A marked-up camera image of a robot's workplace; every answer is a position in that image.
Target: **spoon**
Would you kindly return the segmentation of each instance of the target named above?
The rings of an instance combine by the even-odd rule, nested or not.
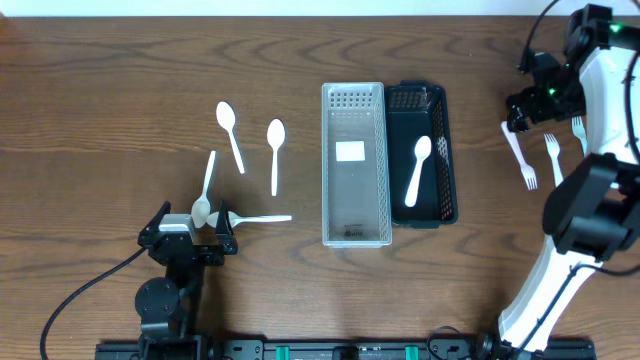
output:
[[[267,130],[267,141],[273,148],[273,162],[271,164],[271,196],[278,193],[278,148],[284,143],[284,124],[280,119],[273,119]]]
[[[207,217],[207,224],[211,227],[216,227],[218,223],[218,212],[214,212],[213,214]],[[268,215],[268,216],[252,216],[252,217],[242,217],[233,211],[229,211],[229,222],[231,223],[231,227],[236,227],[238,224],[243,222],[279,222],[279,221],[289,221],[293,219],[291,215]]]
[[[218,124],[229,133],[229,139],[231,140],[231,149],[233,150],[233,157],[236,159],[236,165],[240,174],[244,174],[244,165],[242,164],[242,157],[240,156],[240,150],[238,150],[238,144],[236,138],[233,136],[233,125],[236,123],[236,115],[229,104],[224,101],[218,103],[216,108],[216,117],[218,118]]]
[[[213,173],[213,162],[216,159],[216,152],[212,151],[209,155],[207,163],[207,171],[204,174],[204,185],[202,185],[202,195],[193,203],[191,207],[191,218],[196,228],[201,228],[207,221],[207,216],[211,213],[211,204],[207,200],[207,191],[211,182],[211,174]]]
[[[424,160],[431,154],[431,139],[428,136],[423,136],[418,139],[414,152],[416,154],[416,167],[413,169],[407,196],[404,198],[404,204],[407,205],[407,207],[413,207],[418,199],[418,186],[420,185],[422,163],[424,163]]]

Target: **white label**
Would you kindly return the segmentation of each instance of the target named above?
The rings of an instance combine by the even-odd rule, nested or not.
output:
[[[337,161],[364,161],[364,141],[340,141],[336,143]]]

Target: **cable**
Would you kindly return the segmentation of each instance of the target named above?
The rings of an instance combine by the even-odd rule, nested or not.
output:
[[[569,283],[576,276],[576,274],[580,269],[592,269],[609,276],[625,277],[625,276],[631,276],[640,272],[640,265],[636,265],[635,267],[628,270],[624,270],[624,271],[614,271],[609,269],[603,269],[597,266],[586,265],[586,264],[579,264],[576,267],[572,268],[571,271],[569,272],[569,275],[567,275],[567,278],[562,283],[562,286],[560,286],[560,289],[556,293],[556,296],[553,297],[553,300],[551,300],[551,303],[549,304],[549,306],[547,306],[547,309],[544,311],[544,314],[542,314],[542,317],[538,319],[536,326],[533,327],[533,330],[531,330],[529,335],[527,335],[527,338],[524,340],[522,345],[520,345],[518,350],[516,350],[511,356],[507,356],[507,359],[517,359],[518,355],[520,355],[520,353],[524,351],[524,348],[527,347],[531,339],[533,339],[533,337],[535,336],[536,332],[538,332],[542,324],[544,324],[545,320],[547,320],[547,317],[553,310],[553,307],[556,305],[558,300],[560,300],[560,297],[562,296],[564,291],[567,289],[567,286],[569,286]]]
[[[431,335],[429,335],[429,337],[427,338],[427,350],[429,350],[429,354],[433,355],[433,357],[436,358],[437,360],[445,360],[445,359],[441,358],[440,356],[438,356],[438,354],[436,354],[435,352],[433,352],[433,350],[431,350],[431,338],[442,330],[450,330],[458,334],[462,334],[460,331],[458,331],[458,329],[454,328],[453,326],[440,326],[439,328],[435,329],[431,333]],[[458,358],[458,360],[466,360],[466,359],[471,359],[471,354]]]
[[[633,77],[633,68],[636,66],[636,62],[638,61],[638,51],[636,51],[633,58],[631,58],[631,63],[629,64],[629,69],[627,69],[627,76],[624,78],[624,112],[627,117],[627,135],[629,135],[629,146],[631,146],[631,152],[633,156],[636,158],[638,164],[640,164],[640,151],[638,151],[638,145],[636,144],[636,134],[633,130],[633,118],[631,115],[631,80]]]
[[[527,58],[530,51],[529,46],[531,45],[533,34],[536,32],[538,25],[540,25],[540,21],[542,21],[542,18],[553,7],[553,5],[558,3],[558,1],[560,0],[553,0],[549,5],[547,5],[547,7],[544,8],[544,10],[542,10],[542,13],[538,16],[538,18],[536,19],[536,22],[533,24],[533,27],[531,28],[531,32],[529,33],[529,37],[527,38],[527,43],[524,46],[524,50],[522,50],[522,58],[520,59],[520,66],[518,66],[518,69],[525,74],[529,72],[529,64],[527,64]]]
[[[73,301],[73,299],[75,299],[78,295],[82,294],[82,292],[84,292],[85,290],[87,290],[91,286],[95,285],[100,280],[106,278],[107,276],[109,276],[109,275],[115,273],[116,271],[122,269],[123,267],[129,265],[129,263],[131,263],[133,260],[135,260],[138,256],[142,255],[142,253],[145,250],[146,250],[145,248],[141,248],[140,250],[136,251],[135,254],[131,255],[131,257],[129,257],[127,260],[121,262],[119,265],[116,265],[111,270],[103,273],[102,275],[98,276],[97,278],[95,278],[95,279],[89,281],[88,283],[82,285],[73,294],[69,295],[69,297],[65,301],[63,301],[62,304],[60,304],[60,306],[58,306],[56,311],[54,311],[53,314],[51,314],[51,317],[49,318],[49,321],[47,321],[47,324],[44,326],[44,329],[42,330],[42,335],[40,336],[40,356],[42,357],[42,360],[49,360],[49,358],[47,357],[47,345],[46,345],[47,344],[47,335],[49,334],[49,329],[51,329],[51,325],[53,325],[53,322],[58,317],[58,315],[60,315],[62,310],[67,305],[69,305],[69,303],[71,301]]]

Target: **fork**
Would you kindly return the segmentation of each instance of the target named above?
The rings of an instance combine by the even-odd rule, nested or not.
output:
[[[513,154],[516,156],[518,163],[520,163],[520,172],[522,173],[522,177],[524,178],[524,182],[527,185],[528,190],[535,190],[538,188],[538,181],[536,180],[536,172],[533,168],[524,161],[524,157],[522,156],[522,151],[520,150],[520,145],[518,144],[518,139],[516,138],[516,134],[509,131],[507,128],[507,122],[503,121],[500,124],[502,128],[502,132],[504,133],[504,137],[507,138],[509,145],[511,146],[511,150]]]
[[[580,140],[582,144],[582,154],[587,155],[587,133],[584,131],[584,125],[582,125],[582,117],[574,116],[571,118],[571,129],[573,135]]]
[[[560,155],[560,144],[553,134],[544,134],[544,141],[547,143],[547,152],[551,158],[551,165],[553,165],[553,179],[556,182],[556,187],[562,183],[562,171],[560,171],[560,164],[558,163],[558,156]]]

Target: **white wall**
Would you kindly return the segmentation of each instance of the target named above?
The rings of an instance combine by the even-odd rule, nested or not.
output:
[[[562,0],[550,15],[587,3],[637,15],[639,0]],[[0,0],[6,16],[538,15],[550,0]]]

